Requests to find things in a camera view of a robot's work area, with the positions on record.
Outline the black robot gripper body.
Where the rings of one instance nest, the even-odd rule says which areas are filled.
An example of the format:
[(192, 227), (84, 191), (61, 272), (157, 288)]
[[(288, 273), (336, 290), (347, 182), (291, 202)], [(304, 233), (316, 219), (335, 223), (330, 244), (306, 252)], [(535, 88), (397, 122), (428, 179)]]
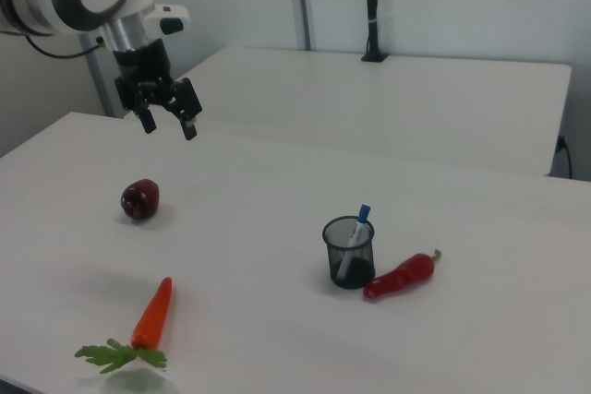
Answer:
[(143, 102), (164, 108), (180, 108), (183, 103), (171, 77), (171, 64), (163, 41), (158, 39), (141, 48), (115, 51), (120, 76), (115, 79), (124, 108), (139, 108)]

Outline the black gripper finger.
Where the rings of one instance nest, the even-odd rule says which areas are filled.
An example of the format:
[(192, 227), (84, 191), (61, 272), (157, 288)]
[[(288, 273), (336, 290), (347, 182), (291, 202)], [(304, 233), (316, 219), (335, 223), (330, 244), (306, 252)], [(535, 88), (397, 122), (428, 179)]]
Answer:
[(171, 86), (165, 109), (176, 117), (186, 140), (197, 136), (195, 124), (202, 106), (188, 78), (175, 81)]
[(115, 87), (122, 107), (126, 111), (132, 112), (139, 119), (147, 134), (153, 132), (156, 129), (156, 124), (149, 109), (148, 101), (140, 87), (124, 78), (117, 78)]

